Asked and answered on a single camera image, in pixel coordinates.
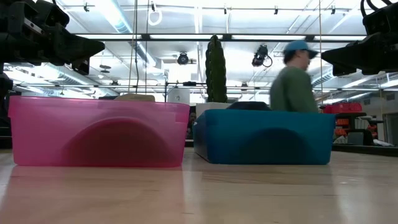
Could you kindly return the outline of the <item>green cactus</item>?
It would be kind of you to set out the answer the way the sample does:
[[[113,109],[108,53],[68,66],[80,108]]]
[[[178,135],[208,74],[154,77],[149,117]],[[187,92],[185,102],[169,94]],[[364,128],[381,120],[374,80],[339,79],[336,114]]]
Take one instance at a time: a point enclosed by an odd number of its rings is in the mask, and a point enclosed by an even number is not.
[[[221,41],[212,35],[205,52],[207,102],[226,103],[226,62]]]

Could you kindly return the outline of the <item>blue denim hat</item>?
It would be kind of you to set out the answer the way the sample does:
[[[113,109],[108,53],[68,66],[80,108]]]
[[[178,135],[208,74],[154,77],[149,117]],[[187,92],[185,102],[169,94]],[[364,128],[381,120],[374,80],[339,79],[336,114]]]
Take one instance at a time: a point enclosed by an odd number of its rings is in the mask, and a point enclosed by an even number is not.
[[[227,107],[228,110],[256,110],[270,111],[269,106],[263,101],[237,101]]]

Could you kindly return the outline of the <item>person's blue cap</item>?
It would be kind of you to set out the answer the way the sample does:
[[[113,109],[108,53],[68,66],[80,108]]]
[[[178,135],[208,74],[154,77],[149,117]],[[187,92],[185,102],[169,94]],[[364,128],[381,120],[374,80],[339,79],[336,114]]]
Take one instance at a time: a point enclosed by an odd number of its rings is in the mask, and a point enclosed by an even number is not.
[[[296,50],[306,50],[309,53],[309,58],[313,59],[314,57],[316,57],[319,52],[316,50],[311,49],[308,44],[306,43],[306,41],[304,40],[294,40],[289,42],[284,49],[284,54],[288,53],[288,52],[294,52]]]

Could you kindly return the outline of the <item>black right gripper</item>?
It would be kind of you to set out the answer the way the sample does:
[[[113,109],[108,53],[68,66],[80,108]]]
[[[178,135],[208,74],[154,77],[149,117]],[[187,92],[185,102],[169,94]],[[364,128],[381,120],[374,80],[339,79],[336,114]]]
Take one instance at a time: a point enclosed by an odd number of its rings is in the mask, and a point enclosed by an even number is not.
[[[331,49],[321,53],[321,59],[332,65],[334,77],[349,75],[358,69],[364,75],[373,75],[381,71],[384,53],[384,34],[378,32],[361,41],[347,44],[345,47]],[[398,32],[386,36],[386,72],[398,72]]]

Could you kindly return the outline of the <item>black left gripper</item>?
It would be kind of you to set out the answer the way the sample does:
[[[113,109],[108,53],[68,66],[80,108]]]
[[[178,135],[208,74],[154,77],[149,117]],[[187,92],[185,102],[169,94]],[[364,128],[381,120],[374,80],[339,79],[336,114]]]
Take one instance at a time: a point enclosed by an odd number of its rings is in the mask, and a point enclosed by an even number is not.
[[[73,71],[89,75],[90,57],[104,50],[105,44],[69,33],[69,22],[54,2],[0,0],[0,63],[68,64]]]

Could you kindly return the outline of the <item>black overhead frame beam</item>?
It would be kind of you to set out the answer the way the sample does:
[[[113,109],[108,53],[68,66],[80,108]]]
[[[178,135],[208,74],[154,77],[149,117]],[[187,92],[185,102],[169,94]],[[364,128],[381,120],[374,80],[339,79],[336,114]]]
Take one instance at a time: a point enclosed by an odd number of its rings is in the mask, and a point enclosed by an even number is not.
[[[213,34],[76,34],[77,36],[98,41],[176,41],[204,42]],[[223,42],[290,42],[305,40],[307,42],[340,43],[363,40],[365,35],[315,35],[315,34],[216,34]]]

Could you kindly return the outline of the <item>red crate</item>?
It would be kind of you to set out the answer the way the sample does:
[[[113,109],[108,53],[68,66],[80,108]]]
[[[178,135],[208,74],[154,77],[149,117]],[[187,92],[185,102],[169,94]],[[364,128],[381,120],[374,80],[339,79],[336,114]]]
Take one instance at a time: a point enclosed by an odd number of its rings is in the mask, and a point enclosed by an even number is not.
[[[339,113],[361,113],[362,106],[360,103],[334,103],[326,105],[323,108],[324,113],[339,114]]]

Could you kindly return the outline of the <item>tan hat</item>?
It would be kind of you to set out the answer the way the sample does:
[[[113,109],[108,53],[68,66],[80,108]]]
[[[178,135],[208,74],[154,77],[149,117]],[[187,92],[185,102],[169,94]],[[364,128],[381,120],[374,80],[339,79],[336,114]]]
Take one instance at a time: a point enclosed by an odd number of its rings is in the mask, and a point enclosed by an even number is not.
[[[125,95],[120,95],[115,98],[118,101],[151,101],[155,102],[155,97],[153,95],[142,95],[135,93],[127,93]]]

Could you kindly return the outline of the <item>blue plastic bin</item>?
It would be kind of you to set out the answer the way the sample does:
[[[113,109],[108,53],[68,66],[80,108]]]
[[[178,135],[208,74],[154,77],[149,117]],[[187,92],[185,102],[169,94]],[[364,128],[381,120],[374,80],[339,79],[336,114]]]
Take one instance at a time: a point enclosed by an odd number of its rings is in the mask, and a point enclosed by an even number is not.
[[[213,109],[193,125],[195,152],[212,164],[326,165],[335,115]]]

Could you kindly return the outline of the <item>person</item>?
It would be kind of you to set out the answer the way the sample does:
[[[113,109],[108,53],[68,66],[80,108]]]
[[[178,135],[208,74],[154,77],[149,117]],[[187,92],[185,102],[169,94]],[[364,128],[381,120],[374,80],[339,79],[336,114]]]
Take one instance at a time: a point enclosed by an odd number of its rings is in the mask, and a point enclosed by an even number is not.
[[[269,103],[274,111],[318,113],[312,80],[307,73],[311,59],[306,50],[284,54],[285,67],[272,82]]]

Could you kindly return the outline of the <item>black aluminium table frame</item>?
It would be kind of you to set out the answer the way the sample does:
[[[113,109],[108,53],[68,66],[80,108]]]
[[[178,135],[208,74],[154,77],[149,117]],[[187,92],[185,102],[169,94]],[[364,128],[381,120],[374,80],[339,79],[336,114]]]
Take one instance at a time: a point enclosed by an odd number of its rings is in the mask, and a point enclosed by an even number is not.
[[[369,154],[375,156],[398,157],[398,147],[333,144],[332,150],[357,154]]]

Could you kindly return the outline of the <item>white box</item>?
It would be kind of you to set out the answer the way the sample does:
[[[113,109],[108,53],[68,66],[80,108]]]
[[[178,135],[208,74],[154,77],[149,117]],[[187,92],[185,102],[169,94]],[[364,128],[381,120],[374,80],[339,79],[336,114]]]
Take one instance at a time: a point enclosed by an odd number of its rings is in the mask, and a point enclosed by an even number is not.
[[[182,103],[190,104],[190,89],[188,88],[174,88],[167,94],[168,103]]]

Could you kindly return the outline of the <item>pink translucent plastic bin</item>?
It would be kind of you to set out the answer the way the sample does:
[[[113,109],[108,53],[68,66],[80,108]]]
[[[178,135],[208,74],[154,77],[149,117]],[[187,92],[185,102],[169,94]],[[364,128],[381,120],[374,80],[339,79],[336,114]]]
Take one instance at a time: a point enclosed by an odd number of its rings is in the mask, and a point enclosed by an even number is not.
[[[190,107],[180,103],[12,96],[20,166],[178,167]]]

